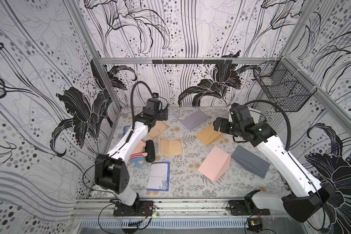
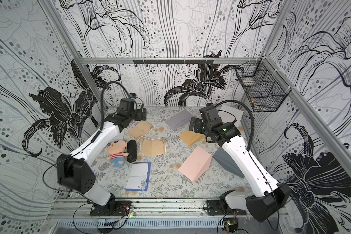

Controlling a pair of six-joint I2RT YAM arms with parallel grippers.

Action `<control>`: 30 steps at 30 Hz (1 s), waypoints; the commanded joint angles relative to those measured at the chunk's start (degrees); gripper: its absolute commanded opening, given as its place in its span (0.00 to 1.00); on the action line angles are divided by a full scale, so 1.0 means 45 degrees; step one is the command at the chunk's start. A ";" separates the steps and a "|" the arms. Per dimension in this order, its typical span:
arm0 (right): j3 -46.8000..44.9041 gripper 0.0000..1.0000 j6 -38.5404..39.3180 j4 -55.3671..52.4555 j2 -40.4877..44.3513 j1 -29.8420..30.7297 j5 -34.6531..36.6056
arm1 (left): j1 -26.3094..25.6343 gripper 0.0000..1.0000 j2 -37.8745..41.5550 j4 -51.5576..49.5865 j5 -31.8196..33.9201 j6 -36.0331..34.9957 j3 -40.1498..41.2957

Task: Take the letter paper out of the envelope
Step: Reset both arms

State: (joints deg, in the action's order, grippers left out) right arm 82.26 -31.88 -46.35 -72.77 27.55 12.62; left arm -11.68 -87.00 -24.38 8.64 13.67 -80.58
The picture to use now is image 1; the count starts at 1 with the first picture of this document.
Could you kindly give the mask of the cream letter paper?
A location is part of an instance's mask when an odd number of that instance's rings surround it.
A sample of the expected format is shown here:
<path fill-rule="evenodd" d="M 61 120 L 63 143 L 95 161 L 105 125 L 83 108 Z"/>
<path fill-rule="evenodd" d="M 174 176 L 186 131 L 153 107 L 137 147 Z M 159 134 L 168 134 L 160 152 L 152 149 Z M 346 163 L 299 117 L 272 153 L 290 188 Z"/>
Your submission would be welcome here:
<path fill-rule="evenodd" d="M 159 136 L 163 135 L 171 127 L 164 121 L 157 121 L 155 126 L 149 131 L 147 137 L 153 141 L 158 139 Z"/>
<path fill-rule="evenodd" d="M 184 154 L 183 140 L 181 137 L 167 139 L 159 137 L 159 153 L 165 156 L 177 156 Z"/>

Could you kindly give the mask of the yellow kraft envelope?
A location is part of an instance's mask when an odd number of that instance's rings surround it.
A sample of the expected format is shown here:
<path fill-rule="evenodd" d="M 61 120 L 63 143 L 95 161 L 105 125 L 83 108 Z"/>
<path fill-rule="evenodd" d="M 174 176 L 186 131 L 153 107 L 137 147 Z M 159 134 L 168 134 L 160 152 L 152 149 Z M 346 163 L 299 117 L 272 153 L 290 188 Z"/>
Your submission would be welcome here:
<path fill-rule="evenodd" d="M 224 133 L 218 132 L 214 130 L 214 125 L 210 124 L 202 131 L 196 134 L 197 139 L 199 139 L 205 146 L 209 146 L 214 142 L 222 139 L 224 137 Z"/>

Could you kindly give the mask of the lilac grey envelope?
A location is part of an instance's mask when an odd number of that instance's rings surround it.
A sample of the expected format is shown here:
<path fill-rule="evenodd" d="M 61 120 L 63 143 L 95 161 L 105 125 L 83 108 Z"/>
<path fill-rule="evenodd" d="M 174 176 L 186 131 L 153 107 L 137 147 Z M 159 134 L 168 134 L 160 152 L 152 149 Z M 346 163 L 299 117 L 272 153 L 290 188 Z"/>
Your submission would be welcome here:
<path fill-rule="evenodd" d="M 208 115 L 201 110 L 197 110 L 190 116 L 186 117 L 180 123 L 189 131 L 196 128 L 208 119 Z"/>

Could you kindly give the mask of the dark grey envelope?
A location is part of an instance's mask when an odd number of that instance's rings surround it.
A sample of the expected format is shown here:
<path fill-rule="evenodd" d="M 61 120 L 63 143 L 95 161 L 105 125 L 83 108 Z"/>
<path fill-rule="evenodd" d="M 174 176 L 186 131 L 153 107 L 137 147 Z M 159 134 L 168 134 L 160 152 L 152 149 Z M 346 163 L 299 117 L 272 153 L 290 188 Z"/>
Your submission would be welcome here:
<path fill-rule="evenodd" d="M 247 171 L 261 177 L 265 178 L 270 163 L 260 158 L 259 156 L 253 154 L 242 146 L 237 146 L 231 155 L 238 164 L 240 164 Z"/>

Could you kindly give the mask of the pink envelope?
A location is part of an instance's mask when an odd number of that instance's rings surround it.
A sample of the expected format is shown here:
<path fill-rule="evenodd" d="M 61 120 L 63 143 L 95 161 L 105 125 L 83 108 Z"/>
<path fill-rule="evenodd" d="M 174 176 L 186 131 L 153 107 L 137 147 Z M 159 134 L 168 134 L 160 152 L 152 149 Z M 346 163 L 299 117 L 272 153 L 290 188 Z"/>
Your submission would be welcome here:
<path fill-rule="evenodd" d="M 198 171 L 212 182 L 217 182 L 229 170 L 230 161 L 231 155 L 215 146 L 198 168 Z"/>

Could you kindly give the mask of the white blue-bordered letter paper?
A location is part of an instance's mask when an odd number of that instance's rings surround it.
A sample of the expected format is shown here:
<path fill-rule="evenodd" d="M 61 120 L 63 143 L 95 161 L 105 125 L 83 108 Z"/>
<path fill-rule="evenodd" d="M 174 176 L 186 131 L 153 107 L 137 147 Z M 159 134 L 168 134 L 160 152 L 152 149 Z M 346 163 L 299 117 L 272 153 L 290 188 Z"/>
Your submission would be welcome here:
<path fill-rule="evenodd" d="M 170 186 L 170 162 L 154 162 L 148 178 L 147 191 L 167 192 Z"/>

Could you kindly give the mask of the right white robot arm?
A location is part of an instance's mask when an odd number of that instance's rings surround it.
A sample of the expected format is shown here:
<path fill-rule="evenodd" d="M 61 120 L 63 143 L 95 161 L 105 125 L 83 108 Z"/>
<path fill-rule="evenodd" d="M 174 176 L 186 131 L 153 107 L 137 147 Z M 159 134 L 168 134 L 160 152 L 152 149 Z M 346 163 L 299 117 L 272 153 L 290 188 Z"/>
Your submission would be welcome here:
<path fill-rule="evenodd" d="M 289 141 L 283 144 L 275 130 L 266 122 L 255 123 L 247 105 L 234 103 L 230 118 L 218 117 L 214 130 L 242 137 L 263 153 L 286 180 L 287 192 L 263 192 L 254 190 L 244 198 L 246 212 L 277 210 L 287 212 L 298 222 L 307 221 L 318 210 L 325 210 L 327 201 L 335 194 L 329 183 L 321 183 L 291 154 Z"/>

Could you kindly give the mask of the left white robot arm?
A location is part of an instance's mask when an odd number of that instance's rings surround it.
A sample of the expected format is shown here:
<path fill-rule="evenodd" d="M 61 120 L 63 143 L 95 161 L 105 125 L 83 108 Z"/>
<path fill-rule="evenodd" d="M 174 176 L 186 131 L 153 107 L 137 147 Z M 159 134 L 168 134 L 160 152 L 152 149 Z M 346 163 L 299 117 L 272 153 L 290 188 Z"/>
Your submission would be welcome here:
<path fill-rule="evenodd" d="M 139 114 L 135 114 L 133 95 L 138 85 L 144 85 L 151 94 Z M 130 105 L 132 114 L 132 125 L 128 132 L 122 137 L 119 143 L 107 154 L 98 155 L 95 168 L 95 184 L 100 188 L 113 193 L 121 204 L 136 207 L 139 202 L 139 195 L 129 186 L 130 175 L 127 163 L 135 148 L 144 137 L 155 127 L 157 121 L 168 119 L 167 107 L 162 106 L 148 84 L 143 81 L 136 82 L 130 93 Z"/>

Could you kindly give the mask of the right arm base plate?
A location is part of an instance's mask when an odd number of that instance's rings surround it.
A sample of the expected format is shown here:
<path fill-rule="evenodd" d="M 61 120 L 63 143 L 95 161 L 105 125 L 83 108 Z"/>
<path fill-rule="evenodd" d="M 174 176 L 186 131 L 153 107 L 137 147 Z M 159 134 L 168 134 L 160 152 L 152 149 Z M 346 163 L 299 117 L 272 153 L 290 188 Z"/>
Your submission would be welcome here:
<path fill-rule="evenodd" d="M 270 215 L 269 209 L 258 209 L 247 200 L 229 200 L 226 209 L 233 216 L 243 215 Z"/>

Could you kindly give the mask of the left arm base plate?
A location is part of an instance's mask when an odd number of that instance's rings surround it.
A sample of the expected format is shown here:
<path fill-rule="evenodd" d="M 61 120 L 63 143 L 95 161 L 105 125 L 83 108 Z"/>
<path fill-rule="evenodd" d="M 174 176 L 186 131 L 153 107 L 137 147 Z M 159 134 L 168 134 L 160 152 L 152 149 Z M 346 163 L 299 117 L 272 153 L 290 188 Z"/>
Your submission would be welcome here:
<path fill-rule="evenodd" d="M 138 200 L 132 206 L 116 203 L 113 215 L 123 216 L 151 216 L 155 209 L 154 202 L 151 200 Z"/>

